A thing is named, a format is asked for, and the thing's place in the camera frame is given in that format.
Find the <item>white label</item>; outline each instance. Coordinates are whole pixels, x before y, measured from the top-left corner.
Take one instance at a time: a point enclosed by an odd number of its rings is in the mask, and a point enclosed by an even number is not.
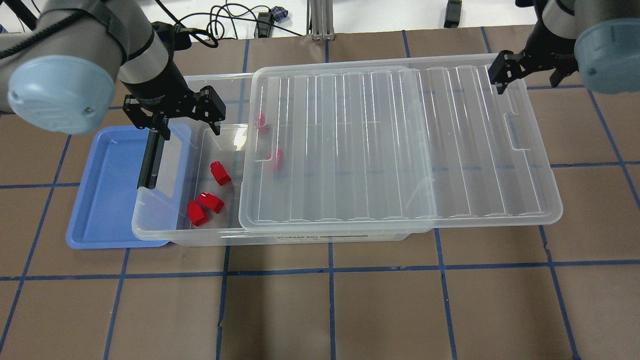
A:
[[[347,236],[276,236],[280,242],[349,242],[349,241],[385,241],[391,240],[394,235],[347,235]]]

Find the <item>black device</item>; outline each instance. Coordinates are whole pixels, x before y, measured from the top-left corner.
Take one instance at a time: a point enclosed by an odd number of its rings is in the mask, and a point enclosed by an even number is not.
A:
[[[207,85],[199,92],[189,89],[173,62],[174,51],[191,47],[189,34],[194,29],[163,22],[154,22],[152,27],[169,55],[168,63],[150,81],[140,84],[123,83],[132,95],[126,95],[122,105],[122,110],[138,129],[147,127],[151,130],[138,179],[138,188],[149,189],[156,187],[164,141],[171,136],[169,119],[189,117],[204,121],[214,134],[220,135],[220,122],[225,120],[227,110],[212,86]]]
[[[268,24],[256,22],[253,37],[270,38],[271,34],[273,33],[273,23],[275,21],[273,18],[273,14],[271,12],[258,13],[258,20],[267,22]]]
[[[549,23],[559,16],[543,16],[548,0],[516,0],[518,7],[533,6],[536,10],[538,22],[531,33],[525,48],[517,54],[503,50],[498,54],[489,68],[489,79],[497,86],[498,94],[502,94],[507,86],[517,79],[545,70],[555,70],[549,78],[552,87],[557,87],[567,76],[578,70],[578,63],[573,53],[575,37],[556,34],[552,29],[555,24]],[[551,0],[553,6],[568,17],[573,17],[573,10],[563,6],[563,3]]]
[[[460,14],[462,13],[462,0],[449,0],[447,11],[444,15],[445,28],[457,28],[460,25]]]

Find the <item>blue plastic tray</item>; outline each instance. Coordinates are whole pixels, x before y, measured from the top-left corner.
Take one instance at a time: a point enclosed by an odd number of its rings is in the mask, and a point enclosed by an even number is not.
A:
[[[70,247],[158,247],[168,243],[139,240],[131,230],[147,135],[134,126],[106,127],[95,135],[67,229]]]

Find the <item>red plastic piece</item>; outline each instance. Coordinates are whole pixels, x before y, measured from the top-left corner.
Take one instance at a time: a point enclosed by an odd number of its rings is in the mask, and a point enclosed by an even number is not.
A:
[[[225,206],[224,201],[211,193],[201,193],[200,196],[198,196],[198,201],[202,206],[213,210],[216,214],[220,214],[220,210]]]
[[[204,213],[204,209],[196,200],[191,200],[189,204],[187,204],[187,214],[189,215],[189,220],[191,220],[191,223],[195,226],[200,226],[209,221],[207,214]]]
[[[273,171],[279,172],[282,167],[282,157],[284,156],[284,151],[278,149],[276,150],[276,158],[273,159]],[[267,154],[267,158],[271,157],[271,151]]]
[[[214,161],[211,163],[211,173],[213,174],[213,177],[216,178],[216,181],[220,186],[231,181],[231,177],[229,177],[229,174],[220,161]]]
[[[267,124],[267,119],[263,113],[258,114],[258,118],[255,119],[255,126],[258,128],[258,132],[265,133],[271,129],[271,125]]]
[[[284,152],[280,149],[276,150],[276,163],[275,163],[275,170],[276,172],[280,171],[280,168],[282,167],[282,157],[284,156]]]

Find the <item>plastic bin lid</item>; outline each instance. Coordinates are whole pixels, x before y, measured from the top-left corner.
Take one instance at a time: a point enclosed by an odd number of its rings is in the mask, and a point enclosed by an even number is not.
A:
[[[495,56],[270,67],[253,76],[240,224],[409,233],[562,213],[523,81]]]

